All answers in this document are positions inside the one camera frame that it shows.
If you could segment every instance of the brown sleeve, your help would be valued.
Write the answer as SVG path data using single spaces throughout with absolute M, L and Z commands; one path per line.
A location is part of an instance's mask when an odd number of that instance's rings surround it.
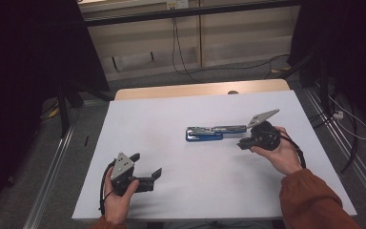
M 91 229 L 127 229 L 127 227 L 125 224 L 114 225 L 111 222 L 107 222 L 105 217 L 102 216 Z
M 284 177 L 281 184 L 281 209 L 292 229 L 360 228 L 343 210 L 337 194 L 310 170 Z

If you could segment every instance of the gray floor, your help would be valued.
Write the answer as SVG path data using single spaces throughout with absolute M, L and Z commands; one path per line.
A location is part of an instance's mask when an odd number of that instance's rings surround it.
M 284 67 L 284 60 L 285 58 L 273 62 L 273 67 Z M 257 65 L 262 62 L 263 61 L 254 62 L 252 65 Z M 254 69 L 221 69 L 226 67 L 248 68 L 252 65 L 243 63 L 213 67 L 212 69 L 214 70 L 193 73 L 192 77 L 200 82 L 224 82 L 262 79 L 267 76 L 269 65 Z M 292 76 L 289 78 L 288 82 L 290 87 L 295 90 L 306 115 L 314 116 L 318 114 L 308 96 L 308 91 L 299 86 L 297 76 Z M 112 93 L 115 94 L 118 90 L 123 88 L 193 83 L 198 82 L 192 80 L 185 74 L 162 73 L 134 79 L 112 81 L 110 82 L 110 86 L 112 88 Z M 89 95 L 83 94 L 83 96 L 86 100 L 92 99 Z M 344 97 L 340 98 L 343 103 L 347 104 L 347 100 Z M 81 110 L 70 109 L 70 112 L 79 113 L 79 118 L 75 123 L 68 150 L 64 154 L 61 168 L 53 183 L 47 204 L 44 206 L 42 218 L 37 223 L 38 228 L 89 228 L 90 226 L 88 223 L 72 220 L 71 214 L 88 171 L 92 154 L 107 113 L 108 105 L 100 102 L 87 104 L 90 105 L 83 107 Z M 364 114 L 359 113 L 358 111 L 357 114 L 359 117 L 364 117 Z M 318 119 L 313 122 L 312 125 L 314 126 L 320 121 L 321 119 Z M 57 151 L 60 142 L 60 127 L 61 124 L 58 116 L 42 121 L 39 133 L 30 147 L 28 156 L 25 157 L 15 175 L 14 185 L 5 188 L 0 194 L 0 228 L 22 228 L 25 225 L 31 207 Z M 359 126 L 358 129 L 360 135 L 366 135 L 364 127 Z M 328 128 L 323 125 L 316 128 L 315 132 L 334 167 L 337 170 L 340 170 L 347 159 L 341 153 L 337 143 L 328 131 Z M 366 165 L 366 141 L 359 141 L 358 155 Z M 356 221 L 362 228 L 366 228 L 366 188 L 353 168 L 349 169 L 344 174 L 344 177 L 341 178 L 341 182 L 357 210 L 358 216 L 356 216 Z M 145 226 L 145 223 L 131 223 L 132 228 L 144 228 Z

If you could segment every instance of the left hand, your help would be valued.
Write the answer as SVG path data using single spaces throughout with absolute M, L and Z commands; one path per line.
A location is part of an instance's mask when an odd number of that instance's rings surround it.
M 130 208 L 130 200 L 132 195 L 135 193 L 138 188 L 139 181 L 134 180 L 128 187 L 126 193 L 123 197 L 116 195 L 112 191 L 112 182 L 110 180 L 110 176 L 112 174 L 111 167 L 109 171 L 106 173 L 105 180 L 105 193 L 104 195 L 111 193 L 105 200 L 105 219 L 108 222 L 111 222 L 114 225 L 124 224 L 124 221 L 127 218 L 127 214 L 129 213 Z

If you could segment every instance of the white paper sheet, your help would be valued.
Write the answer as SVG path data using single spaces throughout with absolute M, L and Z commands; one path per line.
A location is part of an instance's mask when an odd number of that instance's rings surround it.
M 154 191 L 132 197 L 129 219 L 271 219 L 281 217 L 283 178 L 270 162 L 236 146 L 242 136 L 187 142 L 188 126 L 247 125 L 254 115 L 279 109 L 269 121 L 283 126 L 304 152 L 307 167 L 356 210 L 294 92 L 207 95 L 111 102 L 73 219 L 98 219 L 106 166 L 123 152 L 140 153 L 134 175 L 162 177 Z

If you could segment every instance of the right hand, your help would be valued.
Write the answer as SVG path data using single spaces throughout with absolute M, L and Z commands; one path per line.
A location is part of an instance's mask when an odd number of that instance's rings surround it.
M 276 128 L 281 135 L 289 137 L 283 127 Z M 286 176 L 302 170 L 294 145 L 283 138 L 280 138 L 280 144 L 272 151 L 267 151 L 257 146 L 253 146 L 250 150 L 266 157 L 278 172 Z

